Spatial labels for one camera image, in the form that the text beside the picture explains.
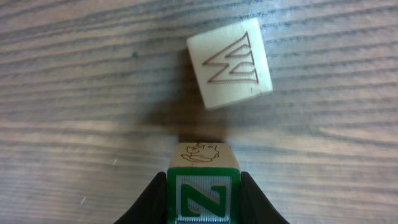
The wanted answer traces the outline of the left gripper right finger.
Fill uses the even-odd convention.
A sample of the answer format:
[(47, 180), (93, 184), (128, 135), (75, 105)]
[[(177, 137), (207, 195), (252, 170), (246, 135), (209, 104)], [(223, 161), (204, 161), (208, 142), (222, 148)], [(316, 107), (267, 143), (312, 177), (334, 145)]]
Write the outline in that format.
[(239, 224), (289, 224), (248, 172), (241, 173)]

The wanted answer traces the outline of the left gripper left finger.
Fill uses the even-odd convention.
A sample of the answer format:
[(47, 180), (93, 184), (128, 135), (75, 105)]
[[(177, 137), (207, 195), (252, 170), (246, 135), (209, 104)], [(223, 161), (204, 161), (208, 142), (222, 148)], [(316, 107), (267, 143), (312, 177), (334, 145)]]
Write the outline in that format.
[(159, 172), (140, 194), (128, 211), (114, 224), (166, 224), (167, 181), (166, 173)]

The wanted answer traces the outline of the green letter Z block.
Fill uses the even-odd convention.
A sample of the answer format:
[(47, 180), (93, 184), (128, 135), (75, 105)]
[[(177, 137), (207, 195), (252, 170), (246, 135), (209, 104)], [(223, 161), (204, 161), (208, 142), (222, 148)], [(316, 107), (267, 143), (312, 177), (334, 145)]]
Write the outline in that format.
[(240, 183), (229, 145), (181, 142), (167, 170), (167, 223), (236, 224)]

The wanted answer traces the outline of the white sketch block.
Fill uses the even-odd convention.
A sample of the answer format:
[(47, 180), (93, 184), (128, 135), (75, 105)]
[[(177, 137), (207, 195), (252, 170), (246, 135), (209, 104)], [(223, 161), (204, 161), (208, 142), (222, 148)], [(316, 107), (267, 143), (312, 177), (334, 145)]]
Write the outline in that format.
[(194, 35), (187, 47), (206, 109), (273, 91), (257, 18)]

